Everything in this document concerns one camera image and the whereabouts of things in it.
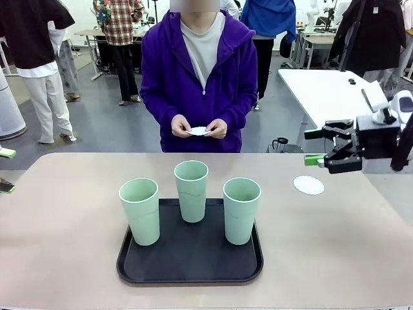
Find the person's left hand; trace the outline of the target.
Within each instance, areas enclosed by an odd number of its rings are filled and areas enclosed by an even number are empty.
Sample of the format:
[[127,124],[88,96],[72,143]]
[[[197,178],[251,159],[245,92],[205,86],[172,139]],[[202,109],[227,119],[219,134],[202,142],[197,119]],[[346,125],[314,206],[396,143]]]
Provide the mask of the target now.
[[212,137],[215,139],[224,139],[227,130],[228,130],[228,125],[223,119],[215,119],[213,120],[207,127],[206,127],[206,137]]

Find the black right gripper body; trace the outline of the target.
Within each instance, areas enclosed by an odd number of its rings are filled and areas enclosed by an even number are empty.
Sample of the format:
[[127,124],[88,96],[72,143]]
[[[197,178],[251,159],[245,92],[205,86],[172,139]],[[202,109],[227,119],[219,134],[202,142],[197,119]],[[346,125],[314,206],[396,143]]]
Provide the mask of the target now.
[[383,114],[358,116],[353,155],[359,159],[391,158],[396,152],[401,125],[397,117]]

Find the person's right hand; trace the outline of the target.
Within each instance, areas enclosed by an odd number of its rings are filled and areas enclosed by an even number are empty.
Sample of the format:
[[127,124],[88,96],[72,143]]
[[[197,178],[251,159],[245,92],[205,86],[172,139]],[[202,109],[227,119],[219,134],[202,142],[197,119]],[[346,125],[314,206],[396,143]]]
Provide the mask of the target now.
[[179,138],[188,138],[191,136],[191,126],[186,118],[181,114],[177,114],[172,118],[171,128],[174,136]]

